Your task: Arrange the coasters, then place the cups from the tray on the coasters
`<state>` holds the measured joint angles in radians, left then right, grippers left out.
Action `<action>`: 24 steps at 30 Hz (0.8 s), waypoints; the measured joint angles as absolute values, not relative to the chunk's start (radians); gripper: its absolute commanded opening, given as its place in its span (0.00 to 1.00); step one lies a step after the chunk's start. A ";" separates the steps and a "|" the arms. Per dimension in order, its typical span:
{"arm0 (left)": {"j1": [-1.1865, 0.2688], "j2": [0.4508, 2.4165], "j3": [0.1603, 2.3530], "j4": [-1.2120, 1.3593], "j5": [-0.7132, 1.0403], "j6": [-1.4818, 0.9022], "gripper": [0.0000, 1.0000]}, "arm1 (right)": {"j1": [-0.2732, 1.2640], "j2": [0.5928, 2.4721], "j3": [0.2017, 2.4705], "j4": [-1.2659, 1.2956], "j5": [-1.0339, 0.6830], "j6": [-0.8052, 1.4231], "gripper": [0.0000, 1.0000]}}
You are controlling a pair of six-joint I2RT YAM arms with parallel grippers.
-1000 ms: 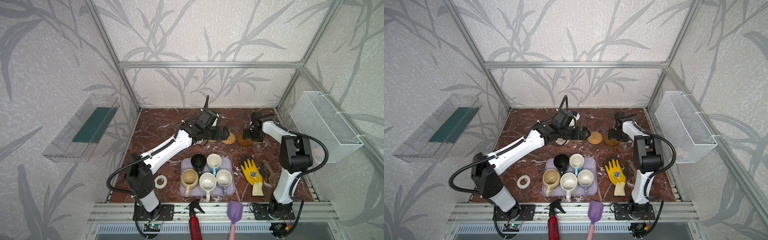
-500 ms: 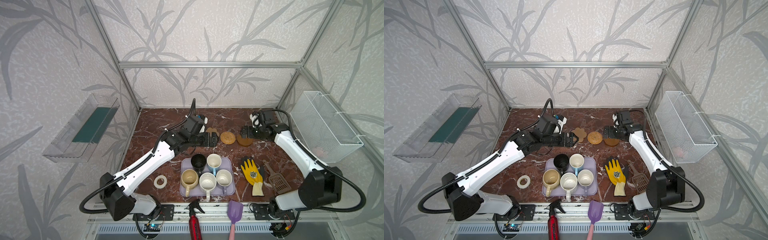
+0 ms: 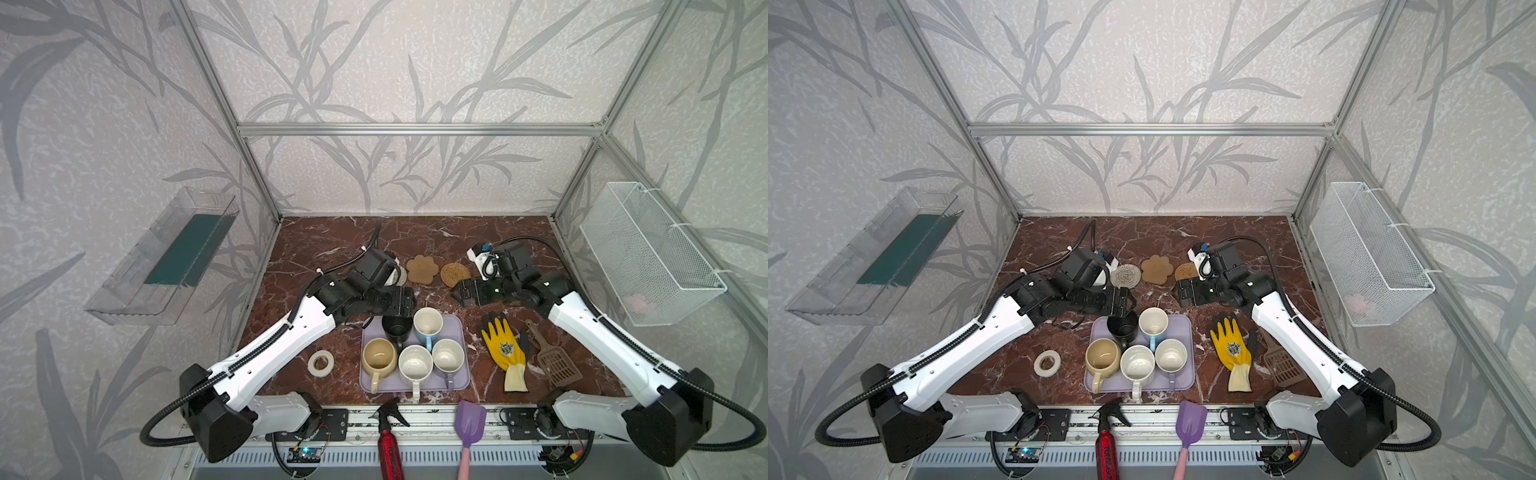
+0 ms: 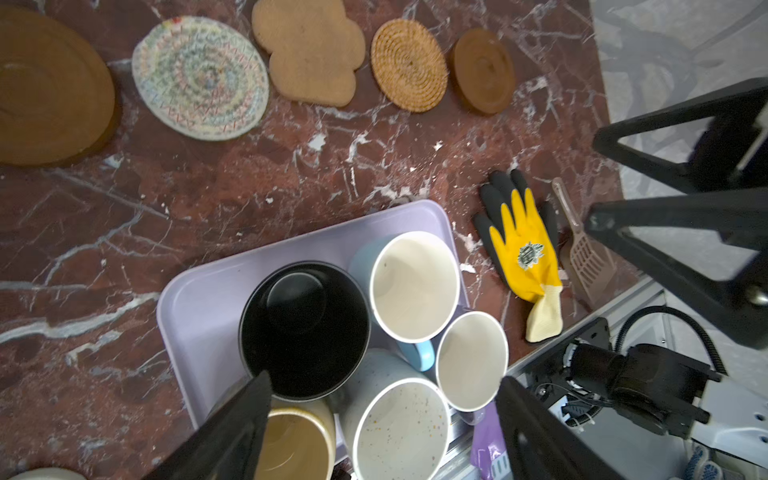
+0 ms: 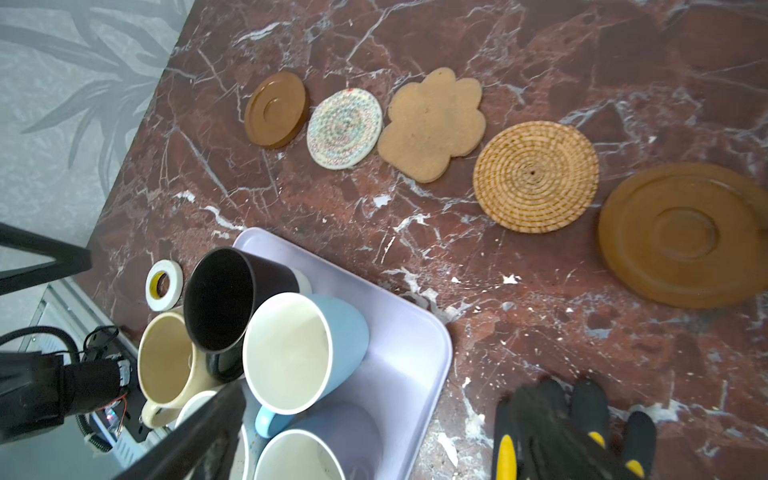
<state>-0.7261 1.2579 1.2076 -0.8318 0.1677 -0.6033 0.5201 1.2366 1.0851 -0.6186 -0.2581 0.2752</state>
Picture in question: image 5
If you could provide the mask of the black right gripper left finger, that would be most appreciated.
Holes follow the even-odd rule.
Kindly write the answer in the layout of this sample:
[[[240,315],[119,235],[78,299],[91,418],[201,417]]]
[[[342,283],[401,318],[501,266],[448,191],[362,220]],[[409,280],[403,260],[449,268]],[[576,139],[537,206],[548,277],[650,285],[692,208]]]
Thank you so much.
[[[224,386],[119,479],[230,479],[245,398]]]

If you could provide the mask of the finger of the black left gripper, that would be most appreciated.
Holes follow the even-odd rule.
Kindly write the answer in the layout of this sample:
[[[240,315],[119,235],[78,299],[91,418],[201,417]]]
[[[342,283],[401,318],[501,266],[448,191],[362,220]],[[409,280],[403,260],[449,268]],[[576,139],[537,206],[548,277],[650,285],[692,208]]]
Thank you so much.
[[[45,263],[2,270],[1,294],[25,290],[92,268],[91,252],[11,225],[1,224],[1,246],[49,258]]]

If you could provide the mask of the black mug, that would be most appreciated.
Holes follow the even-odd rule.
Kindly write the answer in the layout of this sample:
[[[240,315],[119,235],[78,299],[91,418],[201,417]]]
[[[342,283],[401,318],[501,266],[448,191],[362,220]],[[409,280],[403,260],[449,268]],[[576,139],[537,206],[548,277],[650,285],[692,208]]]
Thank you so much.
[[[258,307],[279,293],[311,291],[308,278],[284,264],[233,247],[208,252],[183,301],[188,334],[205,353],[207,372],[221,383],[241,377],[244,334]]]

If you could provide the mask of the large round wooden coaster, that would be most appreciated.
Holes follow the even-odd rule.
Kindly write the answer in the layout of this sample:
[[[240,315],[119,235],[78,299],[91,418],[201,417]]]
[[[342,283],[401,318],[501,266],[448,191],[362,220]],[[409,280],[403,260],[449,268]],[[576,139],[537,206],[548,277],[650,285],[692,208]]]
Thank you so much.
[[[767,192],[718,165],[632,175],[605,200],[598,239],[613,274],[658,303],[716,308],[767,288]]]

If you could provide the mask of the small round wooden coaster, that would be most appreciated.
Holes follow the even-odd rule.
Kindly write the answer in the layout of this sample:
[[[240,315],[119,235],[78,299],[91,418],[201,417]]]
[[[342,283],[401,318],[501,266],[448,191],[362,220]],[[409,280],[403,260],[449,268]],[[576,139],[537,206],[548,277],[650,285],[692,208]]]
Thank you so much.
[[[244,115],[245,131],[258,146],[280,148],[298,135],[308,115],[309,96],[302,80],[293,72],[280,71],[254,91]]]

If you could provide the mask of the woven rattan round coaster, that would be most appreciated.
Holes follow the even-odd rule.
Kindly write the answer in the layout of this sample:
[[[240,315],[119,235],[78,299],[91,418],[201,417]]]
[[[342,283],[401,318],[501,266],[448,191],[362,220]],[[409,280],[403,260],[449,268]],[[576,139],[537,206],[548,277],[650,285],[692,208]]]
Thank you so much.
[[[592,204],[599,162],[589,139],[574,127],[529,121],[495,135],[473,171],[476,200],[497,224],[543,234],[576,221]]]

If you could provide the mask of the colourful woven round coaster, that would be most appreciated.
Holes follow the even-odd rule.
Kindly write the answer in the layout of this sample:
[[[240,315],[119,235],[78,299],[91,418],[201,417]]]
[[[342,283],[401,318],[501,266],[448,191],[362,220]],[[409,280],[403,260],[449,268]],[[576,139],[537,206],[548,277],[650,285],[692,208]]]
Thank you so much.
[[[329,170],[349,169],[376,146],[383,113],[369,91],[349,88],[322,101],[311,115],[307,146],[312,159]]]

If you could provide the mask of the cork flower-shaped coaster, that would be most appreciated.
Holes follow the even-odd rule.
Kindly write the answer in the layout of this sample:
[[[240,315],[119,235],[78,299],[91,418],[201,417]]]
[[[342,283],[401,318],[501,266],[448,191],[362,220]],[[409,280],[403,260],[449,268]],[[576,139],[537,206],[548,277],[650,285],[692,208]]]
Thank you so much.
[[[379,155],[416,182],[437,180],[451,159],[480,143],[487,125],[482,95],[478,80],[459,79],[447,67],[404,85],[388,106],[390,123],[379,138]]]

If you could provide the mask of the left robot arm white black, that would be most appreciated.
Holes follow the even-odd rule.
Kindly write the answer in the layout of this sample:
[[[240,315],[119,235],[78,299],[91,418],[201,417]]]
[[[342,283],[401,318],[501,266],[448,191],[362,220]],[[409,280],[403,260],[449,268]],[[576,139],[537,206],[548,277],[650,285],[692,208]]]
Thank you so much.
[[[49,260],[1,272],[3,295],[79,274],[92,267],[91,253],[84,247],[45,237],[3,223],[1,245]],[[119,329],[108,330],[107,338],[96,343],[87,336],[77,346],[65,330],[46,325],[28,326],[3,334],[3,345],[36,334],[57,338],[64,349],[50,353],[1,353],[1,442],[3,444],[48,432],[73,416],[84,441],[96,451],[108,453],[112,445],[90,426],[87,415],[127,401],[135,367],[129,357],[107,349]]]

